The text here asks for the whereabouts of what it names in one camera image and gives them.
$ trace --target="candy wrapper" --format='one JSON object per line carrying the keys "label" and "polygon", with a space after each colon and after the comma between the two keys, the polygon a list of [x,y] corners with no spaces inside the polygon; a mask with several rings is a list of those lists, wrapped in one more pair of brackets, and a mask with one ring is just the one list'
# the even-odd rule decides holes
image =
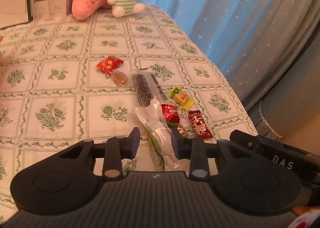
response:
{"label": "candy wrapper", "polygon": [[178,115],[177,108],[174,105],[161,104],[162,113],[167,122],[179,124],[180,119]]}
{"label": "candy wrapper", "polygon": [[184,91],[179,86],[175,86],[172,88],[169,92],[168,95],[177,103],[179,104],[182,108],[189,110],[189,108],[195,103],[195,101]]}
{"label": "candy wrapper", "polygon": [[197,136],[203,139],[211,139],[212,133],[208,129],[202,114],[199,110],[191,110],[188,112],[189,119],[192,123],[192,127],[197,133]]}
{"label": "candy wrapper", "polygon": [[111,78],[117,86],[131,86],[131,80],[119,69],[113,71]]}
{"label": "candy wrapper", "polygon": [[160,102],[154,98],[147,107],[136,107],[132,113],[144,125],[146,132],[157,150],[164,159],[166,171],[179,171],[189,169],[189,160],[175,157],[171,144],[171,130],[166,124],[162,114]]}
{"label": "candy wrapper", "polygon": [[121,64],[123,64],[123,61],[121,59],[109,56],[107,59],[97,64],[97,68],[107,73],[108,75],[111,75],[113,71]]}
{"label": "candy wrapper", "polygon": [[287,228],[320,227],[320,210],[313,209],[296,218]]}

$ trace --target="gray curtain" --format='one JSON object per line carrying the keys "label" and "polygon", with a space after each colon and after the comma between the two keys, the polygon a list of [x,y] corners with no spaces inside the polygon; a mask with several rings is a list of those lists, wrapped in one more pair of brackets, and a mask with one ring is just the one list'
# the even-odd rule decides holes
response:
{"label": "gray curtain", "polygon": [[249,111],[260,135],[279,140],[320,110],[319,27],[316,37],[299,60]]}
{"label": "gray curtain", "polygon": [[[270,5],[267,14],[258,7]],[[274,86],[295,60],[319,21],[320,0],[259,0],[249,16],[261,20],[254,35],[227,72],[223,72],[248,111]],[[230,46],[229,52],[241,43]],[[217,63],[223,68],[230,56]]]}

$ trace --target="red packaged snack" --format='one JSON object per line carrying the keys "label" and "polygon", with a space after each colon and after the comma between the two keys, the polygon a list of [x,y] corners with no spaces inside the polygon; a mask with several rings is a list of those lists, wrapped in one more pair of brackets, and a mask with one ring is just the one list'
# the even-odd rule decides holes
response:
{"label": "red packaged snack", "polygon": [[109,56],[107,59],[97,64],[97,68],[99,68],[103,72],[106,72],[108,75],[111,75],[113,71],[121,64],[123,64],[123,61],[121,59]]}
{"label": "red packaged snack", "polygon": [[203,139],[211,139],[213,137],[199,110],[189,111],[188,116],[198,137]]}
{"label": "red packaged snack", "polygon": [[178,115],[177,108],[174,105],[161,104],[162,113],[167,122],[179,124],[180,119]]}

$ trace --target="white fabric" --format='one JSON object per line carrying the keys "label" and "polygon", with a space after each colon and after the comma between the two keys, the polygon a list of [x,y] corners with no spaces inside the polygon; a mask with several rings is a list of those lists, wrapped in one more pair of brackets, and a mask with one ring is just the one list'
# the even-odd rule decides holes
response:
{"label": "white fabric", "polygon": [[[137,106],[133,88],[116,87],[96,68],[109,55],[124,60],[125,73],[153,70],[166,91],[183,87],[195,100],[191,110],[199,109],[212,130],[214,138],[206,142],[228,139],[235,129],[257,134],[217,67],[159,7],[120,19],[103,10],[83,22],[72,15],[42,19],[0,35],[1,221],[16,211],[9,188],[18,171],[86,138],[101,143],[138,126],[137,157],[123,160],[124,172],[163,169],[132,114]],[[182,125],[195,135],[188,112],[179,106],[178,111]],[[214,159],[209,163],[215,173]],[[98,160],[95,173],[101,164]]]}

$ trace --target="candy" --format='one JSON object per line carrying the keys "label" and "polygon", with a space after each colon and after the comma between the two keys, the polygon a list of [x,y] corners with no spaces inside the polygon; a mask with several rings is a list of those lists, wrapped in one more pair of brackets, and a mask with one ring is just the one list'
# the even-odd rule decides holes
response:
{"label": "candy", "polygon": [[167,122],[179,124],[180,119],[177,108],[174,105],[161,104],[162,113]]}
{"label": "candy", "polygon": [[113,71],[121,64],[123,64],[122,60],[109,56],[107,59],[97,64],[97,68],[111,75]]}
{"label": "candy", "polygon": [[208,129],[204,119],[199,110],[191,110],[188,112],[193,129],[196,131],[198,137],[204,139],[211,139],[212,133]]}
{"label": "candy", "polygon": [[111,77],[112,77],[113,82],[117,86],[125,86],[129,82],[128,77],[123,72],[121,72],[120,70],[114,71],[112,73]]}
{"label": "candy", "polygon": [[189,108],[195,103],[195,101],[179,86],[175,86],[172,88],[168,95],[177,103],[179,104],[183,109],[189,110]]}

